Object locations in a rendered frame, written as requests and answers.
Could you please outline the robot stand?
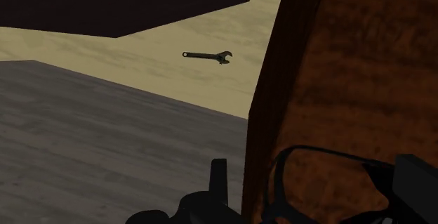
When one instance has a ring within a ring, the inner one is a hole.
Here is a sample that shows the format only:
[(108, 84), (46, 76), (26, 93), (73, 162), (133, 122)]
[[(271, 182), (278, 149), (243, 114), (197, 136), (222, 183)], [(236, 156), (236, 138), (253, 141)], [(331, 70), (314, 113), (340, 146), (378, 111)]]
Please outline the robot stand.
[(0, 0), (0, 27), (117, 38), (249, 0)]

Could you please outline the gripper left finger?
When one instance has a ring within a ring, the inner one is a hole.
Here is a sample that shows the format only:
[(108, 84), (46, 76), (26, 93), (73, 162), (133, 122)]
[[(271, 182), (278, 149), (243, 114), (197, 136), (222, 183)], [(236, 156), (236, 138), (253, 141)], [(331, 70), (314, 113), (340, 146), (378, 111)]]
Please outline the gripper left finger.
[(160, 210), (140, 211), (125, 224), (244, 224), (244, 219), (228, 206), (227, 160), (213, 159), (207, 191), (185, 195), (175, 215)]

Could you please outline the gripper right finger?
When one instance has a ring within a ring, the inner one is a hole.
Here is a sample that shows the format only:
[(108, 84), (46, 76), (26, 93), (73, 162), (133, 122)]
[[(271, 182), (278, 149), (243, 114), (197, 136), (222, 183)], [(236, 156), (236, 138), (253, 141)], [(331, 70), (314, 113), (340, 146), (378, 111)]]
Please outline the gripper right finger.
[(395, 164), (363, 163), (388, 205), (342, 221), (342, 224), (438, 224), (438, 169), (414, 154), (399, 154)]

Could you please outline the brown wooden furniture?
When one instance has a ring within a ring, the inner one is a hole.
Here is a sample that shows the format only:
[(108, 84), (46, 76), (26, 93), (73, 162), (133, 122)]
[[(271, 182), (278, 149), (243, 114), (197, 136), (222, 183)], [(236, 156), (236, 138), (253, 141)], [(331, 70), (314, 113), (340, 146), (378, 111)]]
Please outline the brown wooden furniture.
[(335, 151), (438, 167), (438, 0), (281, 0), (248, 115), (250, 224), (290, 146), (287, 199), (321, 224), (386, 205), (361, 164)]

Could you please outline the dark adjustable wrench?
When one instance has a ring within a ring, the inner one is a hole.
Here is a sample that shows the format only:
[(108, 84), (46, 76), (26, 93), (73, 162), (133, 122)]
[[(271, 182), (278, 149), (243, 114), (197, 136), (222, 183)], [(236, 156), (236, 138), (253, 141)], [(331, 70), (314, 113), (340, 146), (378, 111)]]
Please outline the dark adjustable wrench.
[(227, 56), (232, 57), (233, 55), (230, 51), (223, 51), (221, 53), (216, 53), (216, 54), (183, 52), (182, 56), (187, 58), (203, 58), (203, 59), (216, 60), (222, 65), (222, 64), (230, 63), (229, 60), (226, 59), (226, 57)]

